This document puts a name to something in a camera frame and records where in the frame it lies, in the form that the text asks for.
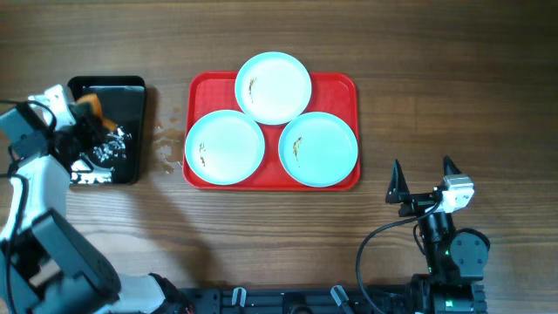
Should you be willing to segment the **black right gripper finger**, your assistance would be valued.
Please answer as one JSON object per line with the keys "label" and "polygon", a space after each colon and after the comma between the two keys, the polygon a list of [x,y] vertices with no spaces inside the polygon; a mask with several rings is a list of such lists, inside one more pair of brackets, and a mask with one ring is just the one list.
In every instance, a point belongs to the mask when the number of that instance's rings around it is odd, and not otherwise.
{"label": "black right gripper finger", "polygon": [[393,161],[391,181],[386,192],[385,202],[389,204],[411,202],[411,194],[398,160]]}
{"label": "black right gripper finger", "polygon": [[448,155],[443,158],[443,171],[444,176],[461,174],[459,168],[454,164],[453,160]]}

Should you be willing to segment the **orange green sponge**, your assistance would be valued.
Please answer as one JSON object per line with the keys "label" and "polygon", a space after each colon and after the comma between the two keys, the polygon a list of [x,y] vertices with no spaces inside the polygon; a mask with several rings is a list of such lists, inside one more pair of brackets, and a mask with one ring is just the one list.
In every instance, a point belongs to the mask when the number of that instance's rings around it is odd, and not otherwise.
{"label": "orange green sponge", "polygon": [[102,126],[107,129],[110,133],[117,130],[118,125],[112,120],[105,118],[102,110],[102,106],[99,101],[99,97],[95,94],[86,94],[76,100],[76,106],[79,109],[85,109],[87,112],[92,114],[94,117],[99,118]]}

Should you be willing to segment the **white plate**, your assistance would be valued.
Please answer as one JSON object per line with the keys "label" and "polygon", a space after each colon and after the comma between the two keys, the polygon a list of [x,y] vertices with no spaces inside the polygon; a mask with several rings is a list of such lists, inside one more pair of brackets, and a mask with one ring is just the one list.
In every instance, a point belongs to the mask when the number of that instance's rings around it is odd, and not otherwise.
{"label": "white plate", "polygon": [[226,186],[246,180],[265,153],[262,129],[235,110],[208,113],[187,133],[184,155],[190,169],[205,182]]}
{"label": "white plate", "polygon": [[327,188],[346,179],[357,165],[357,137],[346,122],[331,113],[305,113],[282,130],[278,156],[295,181]]}
{"label": "white plate", "polygon": [[312,94],[310,73],[293,56],[267,51],[244,63],[235,78],[241,110],[263,125],[278,126],[298,117]]}

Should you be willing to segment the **white plate top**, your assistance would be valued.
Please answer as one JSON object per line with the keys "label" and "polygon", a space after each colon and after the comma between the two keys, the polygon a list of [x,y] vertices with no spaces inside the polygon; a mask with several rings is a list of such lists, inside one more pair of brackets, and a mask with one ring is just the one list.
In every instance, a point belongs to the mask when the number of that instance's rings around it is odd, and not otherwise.
{"label": "white plate top", "polygon": [[241,110],[263,125],[278,126],[298,117],[312,94],[310,73],[293,56],[267,51],[244,63],[235,78]]}

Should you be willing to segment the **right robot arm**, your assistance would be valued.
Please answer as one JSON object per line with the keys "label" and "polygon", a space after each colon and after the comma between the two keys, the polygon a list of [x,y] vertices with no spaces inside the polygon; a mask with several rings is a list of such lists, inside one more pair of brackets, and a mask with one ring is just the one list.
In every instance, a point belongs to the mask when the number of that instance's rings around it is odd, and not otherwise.
{"label": "right robot arm", "polygon": [[480,281],[488,262],[490,241],[475,229],[456,229],[453,214],[465,208],[474,195],[474,184],[450,157],[443,159],[444,176],[429,193],[413,194],[402,168],[394,163],[389,191],[400,204],[398,215],[415,218],[428,266],[415,274],[405,288],[409,313],[487,312],[486,292]]}

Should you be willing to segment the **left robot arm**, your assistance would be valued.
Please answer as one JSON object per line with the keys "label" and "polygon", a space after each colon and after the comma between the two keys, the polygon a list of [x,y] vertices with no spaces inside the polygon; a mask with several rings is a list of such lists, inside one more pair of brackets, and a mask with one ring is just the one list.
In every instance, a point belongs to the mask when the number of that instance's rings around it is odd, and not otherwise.
{"label": "left robot arm", "polygon": [[48,122],[36,101],[1,116],[14,188],[1,234],[1,296],[13,313],[218,313],[221,294],[179,290],[156,274],[119,276],[65,218],[71,164],[112,129],[100,109],[69,106]]}

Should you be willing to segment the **red plastic tray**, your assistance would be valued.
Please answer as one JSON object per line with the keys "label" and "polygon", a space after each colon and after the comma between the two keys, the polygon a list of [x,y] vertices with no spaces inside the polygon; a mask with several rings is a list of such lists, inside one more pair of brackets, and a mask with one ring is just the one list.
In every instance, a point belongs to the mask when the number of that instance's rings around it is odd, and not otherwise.
{"label": "red plastic tray", "polygon": [[[235,98],[236,76],[236,72],[202,72],[194,77],[186,107],[187,131],[208,113],[240,109]],[[357,87],[350,77],[341,72],[312,72],[310,79],[312,94],[306,111],[331,113],[347,123],[358,136]],[[184,179],[193,187],[206,190],[311,191],[312,187],[295,181],[281,165],[278,141],[282,127],[262,125],[261,129],[265,154],[261,165],[246,180],[227,186],[211,184],[197,176],[186,161],[182,166]]]}

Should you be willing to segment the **black water basin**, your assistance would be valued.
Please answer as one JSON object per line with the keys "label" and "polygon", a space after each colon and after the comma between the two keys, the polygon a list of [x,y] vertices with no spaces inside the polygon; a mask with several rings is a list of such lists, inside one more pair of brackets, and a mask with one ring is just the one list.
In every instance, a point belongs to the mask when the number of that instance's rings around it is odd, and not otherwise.
{"label": "black water basin", "polygon": [[72,165],[72,185],[129,185],[140,171],[147,89],[139,76],[77,76],[67,86],[75,99],[95,94],[103,116],[117,125],[102,144]]}

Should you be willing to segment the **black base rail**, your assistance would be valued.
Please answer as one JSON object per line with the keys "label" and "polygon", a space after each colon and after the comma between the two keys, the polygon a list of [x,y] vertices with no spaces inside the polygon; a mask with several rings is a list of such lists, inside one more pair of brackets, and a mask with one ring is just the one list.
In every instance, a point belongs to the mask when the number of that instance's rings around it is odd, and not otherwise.
{"label": "black base rail", "polygon": [[184,289],[188,313],[431,313],[487,314],[482,285],[442,286],[421,283],[369,286],[367,292],[328,289],[232,290]]}

